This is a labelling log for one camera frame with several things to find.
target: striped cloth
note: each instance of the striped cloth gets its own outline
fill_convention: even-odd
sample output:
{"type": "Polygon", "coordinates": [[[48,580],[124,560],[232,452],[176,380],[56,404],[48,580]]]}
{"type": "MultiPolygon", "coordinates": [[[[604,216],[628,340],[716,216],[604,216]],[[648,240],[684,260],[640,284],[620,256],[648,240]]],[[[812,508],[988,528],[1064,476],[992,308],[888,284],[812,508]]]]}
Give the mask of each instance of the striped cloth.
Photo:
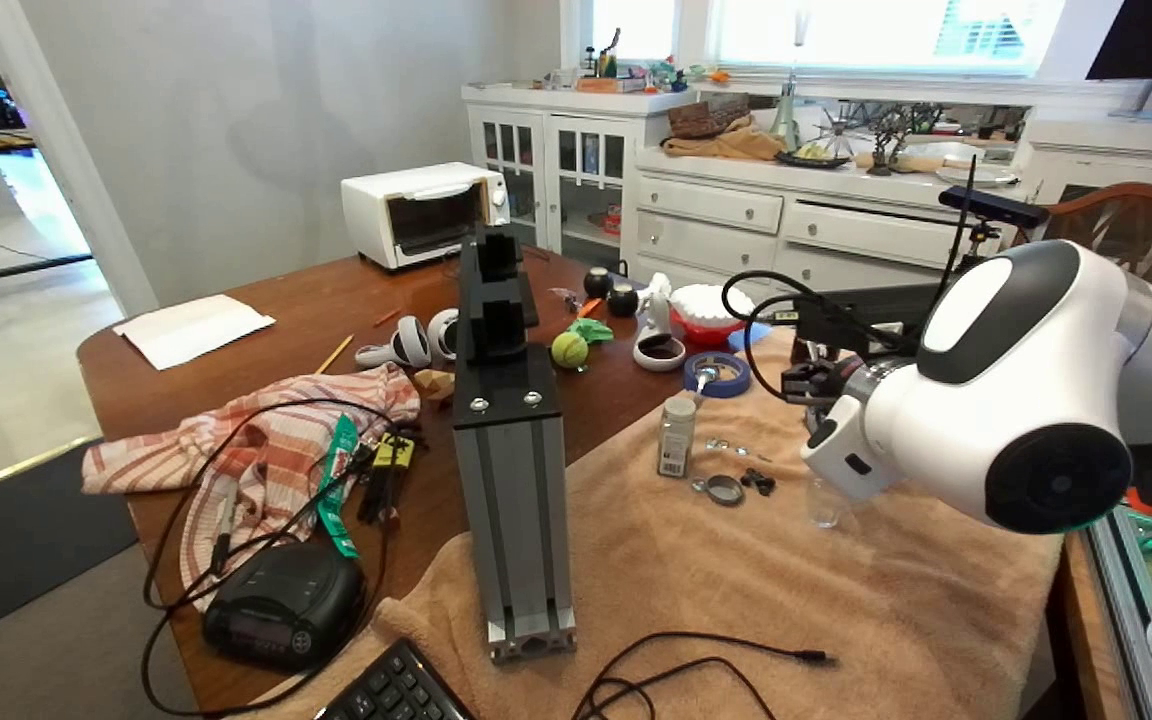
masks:
{"type": "Polygon", "coordinates": [[[180,584],[192,588],[212,568],[212,544],[224,528],[240,548],[284,528],[308,504],[336,416],[352,416],[364,444],[376,444],[388,424],[416,420],[416,412],[416,384],[400,368],[288,376],[188,416],[172,432],[92,444],[84,492],[164,492],[196,480],[180,532],[180,584]]]}

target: white wall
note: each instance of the white wall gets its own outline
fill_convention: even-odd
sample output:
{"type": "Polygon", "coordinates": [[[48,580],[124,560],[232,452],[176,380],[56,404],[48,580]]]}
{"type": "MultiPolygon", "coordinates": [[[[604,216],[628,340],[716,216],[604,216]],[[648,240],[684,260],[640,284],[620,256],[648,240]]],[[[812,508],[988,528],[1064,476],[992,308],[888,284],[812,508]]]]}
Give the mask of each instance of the white wall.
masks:
{"type": "Polygon", "coordinates": [[[460,84],[544,68],[556,44],[556,24],[528,28],[548,16],[528,0],[20,12],[164,304],[348,256],[340,176],[468,156],[460,84]]]}

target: gray rug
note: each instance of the gray rug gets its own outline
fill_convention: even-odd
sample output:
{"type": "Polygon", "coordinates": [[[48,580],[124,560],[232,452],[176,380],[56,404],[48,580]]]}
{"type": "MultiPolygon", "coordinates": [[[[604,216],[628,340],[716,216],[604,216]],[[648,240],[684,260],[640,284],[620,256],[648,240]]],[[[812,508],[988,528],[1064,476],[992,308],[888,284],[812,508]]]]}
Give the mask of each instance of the gray rug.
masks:
{"type": "Polygon", "coordinates": [[[0,480],[0,616],[132,548],[120,496],[80,492],[80,448],[0,480]]]}

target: microwave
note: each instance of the microwave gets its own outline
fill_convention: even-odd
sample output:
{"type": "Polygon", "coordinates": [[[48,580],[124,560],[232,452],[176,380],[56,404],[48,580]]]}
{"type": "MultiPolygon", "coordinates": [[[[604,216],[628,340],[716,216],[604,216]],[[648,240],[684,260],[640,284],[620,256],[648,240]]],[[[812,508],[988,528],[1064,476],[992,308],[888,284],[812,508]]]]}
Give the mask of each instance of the microwave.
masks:
{"type": "Polygon", "coordinates": [[[348,176],[340,204],[348,240],[388,272],[456,256],[480,228],[508,224],[504,176],[476,164],[348,176]]]}

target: white paper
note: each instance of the white paper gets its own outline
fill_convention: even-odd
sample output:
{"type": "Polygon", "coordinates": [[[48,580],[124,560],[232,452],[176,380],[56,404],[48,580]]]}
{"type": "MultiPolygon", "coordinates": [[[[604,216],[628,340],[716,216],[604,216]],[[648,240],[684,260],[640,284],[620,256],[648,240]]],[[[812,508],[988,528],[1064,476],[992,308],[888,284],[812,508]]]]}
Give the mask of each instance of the white paper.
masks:
{"type": "Polygon", "coordinates": [[[136,316],[112,332],[128,336],[152,368],[176,368],[268,324],[272,316],[260,316],[232,296],[204,296],[136,316]]]}

